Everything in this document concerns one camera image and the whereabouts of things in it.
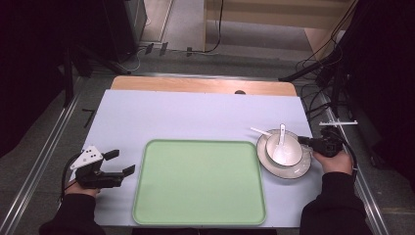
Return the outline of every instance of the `metal rail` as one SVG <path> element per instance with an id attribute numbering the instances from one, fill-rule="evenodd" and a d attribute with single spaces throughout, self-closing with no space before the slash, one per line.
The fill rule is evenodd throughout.
<path id="1" fill-rule="evenodd" d="M 328 102 L 327 98 L 324 95 L 320 94 L 320 98 L 323 103 Z M 340 121 L 339 119 L 335 118 L 331 109 L 328 109 L 326 113 L 330 121 Z M 341 125 L 339 125 L 339 127 L 340 127 L 340 130 L 343 136 L 345 137 L 345 140 L 348 143 L 345 131 L 343 130 Z M 356 182 L 354 184 L 354 187 L 357 190 L 357 193 L 364 204 L 367 217 L 369 219 L 369 223 L 372 227 L 373 233 L 376 235 L 389 235 L 390 233 L 384 222 L 384 219 L 382 218 L 381 211 L 379 210 L 376 200 L 373 197 L 373 194 L 371 190 L 369 189 L 369 185 L 360 169 L 357 172 L 357 177 L 356 177 Z"/>
<path id="2" fill-rule="evenodd" d="M 33 195 L 34 190 L 36 189 L 36 186 L 39 183 L 40 178 L 42 177 L 42 174 L 45 171 L 46 166 L 49 163 L 49 160 L 51 159 L 53 152 L 55 151 L 55 148 L 62 136 L 62 133 L 64 132 L 65 127 L 67 126 L 69 118 L 73 113 L 73 109 L 76 106 L 76 103 L 79 98 L 79 93 L 83 88 L 84 83 L 85 78 L 83 77 L 79 77 L 76 80 L 75 90 L 77 90 L 77 92 L 75 93 L 69 105 L 62 110 L 57 122 L 55 123 L 51 133 L 48 136 L 48 139 L 46 140 L 45 145 L 40 151 L 40 154 L 38 155 L 36 162 L 34 163 L 30 173 L 28 174 L 21 190 L 12 202 L 9 212 L 7 213 L 6 218 L 0 227 L 0 234 L 6 235 L 15 233 L 15 230 L 31 199 L 31 196 Z"/>

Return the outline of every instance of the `tray rim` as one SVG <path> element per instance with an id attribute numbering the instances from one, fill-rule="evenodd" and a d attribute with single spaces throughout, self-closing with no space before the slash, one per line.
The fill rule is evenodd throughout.
<path id="1" fill-rule="evenodd" d="M 244 223 L 229 223 L 229 222 L 223 222 L 223 223 L 219 223 L 219 222 L 215 222 L 215 223 L 213 223 L 213 222 L 204 222 L 204 223 L 193 223 L 193 222 L 188 222 L 188 223 L 145 222 L 145 223 L 142 223 L 142 222 L 140 222 L 139 221 L 140 219 L 138 219 L 136 217 L 135 209 L 136 209 L 136 206 L 137 206 L 137 196 L 138 196 L 138 193 L 139 193 L 139 190 L 140 190 L 140 184 L 141 184 L 141 180 L 142 180 L 141 174 L 142 174 L 143 163 L 146 159 L 145 154 L 146 154 L 147 148 L 150 144 L 152 144 L 154 142 L 160 142 L 160 141 L 162 141 L 162 142 L 183 142 L 183 141 L 185 141 L 185 142 L 193 142 L 193 143 L 197 143 L 197 142 L 217 142 L 217 143 L 233 142 L 233 143 L 246 143 L 246 144 L 250 145 L 250 147 L 252 147 L 253 150 L 254 150 L 254 158 L 256 159 L 255 164 L 257 166 L 257 173 L 258 173 L 258 176 L 259 176 L 260 197 L 262 199 L 261 207 L 262 207 L 262 210 L 263 210 L 263 216 L 262 216 L 261 220 L 258 221 L 258 222 L 253 222 L 253 223 L 245 223 L 245 222 Z M 203 226 L 214 226 L 214 225 L 217 225 L 217 226 L 225 226 L 225 225 L 230 225 L 230 226 L 258 226 L 258 225 L 261 225 L 265 221 L 265 219 L 267 218 L 265 193 L 264 193 L 264 189 L 263 189 L 263 182 L 262 182 L 263 179 L 262 179 L 262 172 L 261 172 L 262 164 L 261 164 L 261 162 L 259 161 L 259 158 L 256 155 L 256 145 L 254 143 L 250 142 L 250 141 L 246 141 L 246 140 L 217 140 L 217 139 L 162 139 L 162 138 L 155 138 L 155 139 L 152 139 L 152 140 L 150 140 L 146 143 L 142 156 L 143 157 L 141 159 L 141 164 L 140 164 L 140 168 L 139 168 L 139 171 L 138 171 L 139 179 L 138 179 L 135 194 L 134 194 L 135 195 L 134 204 L 133 204 L 133 208 L 132 208 L 132 212 L 131 212 L 134 221 L 136 223 L 138 223 L 139 225 L 141 225 L 141 226 L 152 226 L 152 225 L 156 225 L 156 226 L 178 226 L 178 227 L 180 227 L 180 226 L 195 226 L 195 225 L 196 226 L 200 225 L 202 227 Z"/>

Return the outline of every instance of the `green plastic tray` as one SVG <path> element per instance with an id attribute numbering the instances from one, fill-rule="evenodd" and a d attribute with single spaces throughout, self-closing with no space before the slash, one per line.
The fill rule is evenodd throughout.
<path id="1" fill-rule="evenodd" d="M 258 225 L 266 217 L 250 142 L 152 140 L 133 217 L 143 225 Z"/>

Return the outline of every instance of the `robotic hand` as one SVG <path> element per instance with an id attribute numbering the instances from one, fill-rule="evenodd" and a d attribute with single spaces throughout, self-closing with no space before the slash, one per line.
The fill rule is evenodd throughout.
<path id="1" fill-rule="evenodd" d="M 112 150 L 101 154 L 94 146 L 84 150 L 70 169 L 76 169 L 75 179 L 83 188 L 114 188 L 121 186 L 124 177 L 134 173 L 135 164 L 125 168 L 122 172 L 103 172 L 101 165 L 104 160 L 109 161 L 118 157 L 119 150 Z"/>
<path id="2" fill-rule="evenodd" d="M 321 155 L 333 158 L 343 149 L 343 140 L 339 138 L 340 131 L 333 126 L 327 126 L 321 129 L 321 138 L 308 138 L 299 136 L 299 143 L 311 147 L 315 152 Z"/>

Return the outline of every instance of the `wooden tabletop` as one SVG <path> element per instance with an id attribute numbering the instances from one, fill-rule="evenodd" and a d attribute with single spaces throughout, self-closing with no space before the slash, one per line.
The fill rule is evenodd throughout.
<path id="1" fill-rule="evenodd" d="M 185 78 L 163 76 L 117 76 L 113 90 L 151 90 L 248 95 L 297 96 L 292 83 L 217 78 Z"/>

